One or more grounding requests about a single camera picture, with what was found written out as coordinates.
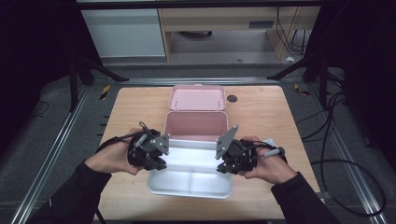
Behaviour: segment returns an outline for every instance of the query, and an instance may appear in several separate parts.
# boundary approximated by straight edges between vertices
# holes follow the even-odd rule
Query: plastic food container
[[[167,168],[151,170],[148,189],[155,194],[225,199],[232,192],[230,174],[217,172],[217,138],[228,131],[221,86],[176,85],[164,132],[170,134]]]
[[[216,142],[169,140],[167,168],[151,170],[148,189],[155,194],[225,199],[231,195],[230,174],[217,172]]]
[[[171,139],[213,141],[228,130],[225,92],[221,86],[176,85],[164,132]]]

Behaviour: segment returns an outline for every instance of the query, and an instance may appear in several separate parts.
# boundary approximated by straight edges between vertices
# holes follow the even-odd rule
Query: metal frame
[[[37,176],[29,188],[28,192],[26,193],[25,197],[23,198],[21,204],[19,205],[14,218],[12,219],[11,223],[25,223],[27,218],[29,217],[32,209],[37,201],[41,190],[44,188],[44,185],[50,175],[50,171],[52,170],[56,160],[58,159],[59,154],[62,151],[64,146],[64,142],[66,141],[71,129],[73,128],[73,124],[78,117],[78,114],[84,105],[87,93],[91,89],[91,86],[83,86],[81,94],[79,96],[79,103],[77,104],[76,109],[69,113],[67,116],[66,121],[64,122],[64,126],[60,130],[58,136],[56,137],[55,142],[53,143],[47,158],[44,160],[43,164],[41,165],[40,170],[38,171]]]
[[[277,84],[277,80],[266,77],[205,77],[205,78],[130,78],[129,81],[118,82],[119,85],[131,86],[174,86],[176,84],[207,84],[207,85],[262,85]]]
[[[139,2],[95,2],[55,4],[56,7],[76,7],[81,10],[147,9],[147,8],[194,8],[194,7],[320,7],[343,3],[346,0],[181,0]]]

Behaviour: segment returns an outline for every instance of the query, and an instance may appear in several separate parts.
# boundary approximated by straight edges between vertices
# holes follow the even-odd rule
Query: person's left hand
[[[141,129],[132,128],[128,134],[141,132]],[[85,164],[96,172],[112,174],[126,172],[136,175],[143,167],[134,167],[128,162],[128,144],[132,137],[124,139],[125,142],[117,142],[103,148],[95,155],[85,160]]]

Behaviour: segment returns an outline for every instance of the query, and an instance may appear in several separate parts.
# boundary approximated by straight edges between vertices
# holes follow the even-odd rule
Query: wooden tabletop
[[[282,89],[278,86],[225,86],[226,97],[237,96],[237,102],[227,102],[224,112],[229,126],[239,125],[235,139],[256,135],[272,138],[285,148],[289,165],[300,171],[318,191],[309,160],[297,131]],[[111,112],[102,142],[113,136],[125,135],[143,121],[150,129],[163,132],[171,87],[123,88]],[[250,220],[284,218],[272,192],[271,184],[260,179],[246,180],[233,175],[230,197],[205,199],[155,195],[147,187],[149,172],[137,176],[113,174],[102,193],[99,210],[105,219],[128,220]]]

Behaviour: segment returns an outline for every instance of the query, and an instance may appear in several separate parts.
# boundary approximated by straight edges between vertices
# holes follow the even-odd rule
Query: pink lid
[[[215,85],[176,85],[172,89],[169,108],[178,111],[223,110],[224,88]]]

